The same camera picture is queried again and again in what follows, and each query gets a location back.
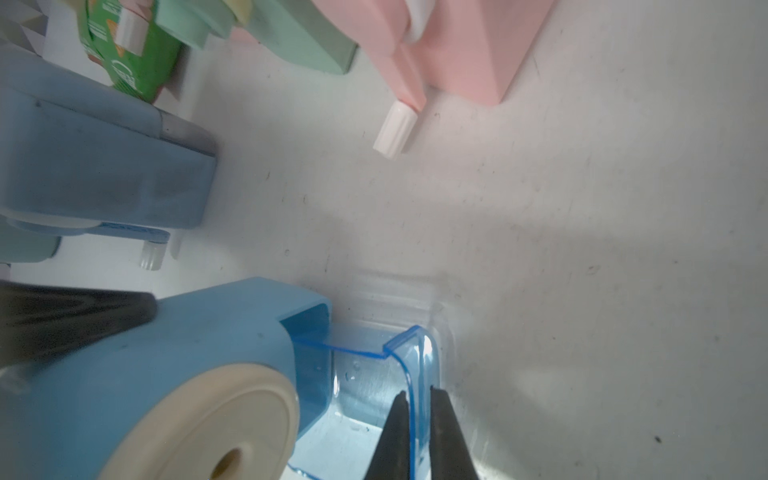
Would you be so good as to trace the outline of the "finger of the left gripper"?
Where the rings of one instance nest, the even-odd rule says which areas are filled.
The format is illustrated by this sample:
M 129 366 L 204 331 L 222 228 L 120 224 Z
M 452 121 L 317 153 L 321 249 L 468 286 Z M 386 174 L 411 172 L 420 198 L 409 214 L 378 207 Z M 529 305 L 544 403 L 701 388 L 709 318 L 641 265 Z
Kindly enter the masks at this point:
M 146 292 L 1 282 L 3 368 L 82 348 L 151 322 L 155 296 Z

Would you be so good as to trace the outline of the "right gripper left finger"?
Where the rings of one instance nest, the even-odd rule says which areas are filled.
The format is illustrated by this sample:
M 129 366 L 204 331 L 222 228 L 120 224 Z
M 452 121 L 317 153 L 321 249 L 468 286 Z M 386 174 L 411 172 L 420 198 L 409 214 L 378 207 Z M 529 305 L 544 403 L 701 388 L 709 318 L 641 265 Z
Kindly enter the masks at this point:
M 364 479 L 408 480 L 410 460 L 409 404 L 401 391 L 393 400 Z

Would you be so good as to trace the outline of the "blue pencil sharpener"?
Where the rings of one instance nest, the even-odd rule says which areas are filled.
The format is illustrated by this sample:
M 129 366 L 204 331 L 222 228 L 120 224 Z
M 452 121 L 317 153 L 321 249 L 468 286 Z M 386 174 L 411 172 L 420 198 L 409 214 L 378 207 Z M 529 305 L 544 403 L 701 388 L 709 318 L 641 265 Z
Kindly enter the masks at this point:
M 18 48 L 1 52 L 1 214 L 19 229 L 143 242 L 158 270 L 198 227 L 217 165 L 204 129 Z
M 1 475 L 94 479 L 162 400 L 219 367 L 253 364 L 285 376 L 298 429 L 329 404 L 331 360 L 298 343 L 326 332 L 330 301 L 251 278 L 168 297 L 150 322 L 51 359 L 14 366 L 1 381 Z

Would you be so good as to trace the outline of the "clear blue tray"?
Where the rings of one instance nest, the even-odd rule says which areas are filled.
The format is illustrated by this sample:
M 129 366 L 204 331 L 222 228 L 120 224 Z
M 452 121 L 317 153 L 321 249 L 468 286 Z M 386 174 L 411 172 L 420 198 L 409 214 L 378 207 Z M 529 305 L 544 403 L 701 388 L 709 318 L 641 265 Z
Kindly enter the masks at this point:
M 393 400 L 403 393 L 409 472 L 429 478 L 429 392 L 440 383 L 432 335 L 418 325 L 332 323 L 291 340 L 300 425 L 289 469 L 302 479 L 363 478 Z

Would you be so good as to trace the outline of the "mint green pencil sharpener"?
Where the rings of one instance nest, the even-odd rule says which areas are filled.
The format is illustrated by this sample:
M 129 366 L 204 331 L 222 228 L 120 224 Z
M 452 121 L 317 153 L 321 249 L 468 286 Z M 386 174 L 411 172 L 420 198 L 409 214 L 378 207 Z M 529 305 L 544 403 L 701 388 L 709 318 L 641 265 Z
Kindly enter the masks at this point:
M 155 23 L 185 45 L 201 49 L 210 36 L 252 38 L 281 59 L 345 75 L 357 44 L 311 1 L 157 1 Z

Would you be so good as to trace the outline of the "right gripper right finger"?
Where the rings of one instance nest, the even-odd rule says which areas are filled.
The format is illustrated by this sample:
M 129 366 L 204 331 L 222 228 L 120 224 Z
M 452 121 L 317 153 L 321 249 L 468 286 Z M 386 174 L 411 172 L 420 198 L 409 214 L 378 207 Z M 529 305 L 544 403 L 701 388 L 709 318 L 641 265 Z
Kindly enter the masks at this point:
M 448 392 L 431 387 L 430 408 L 431 479 L 478 480 Z

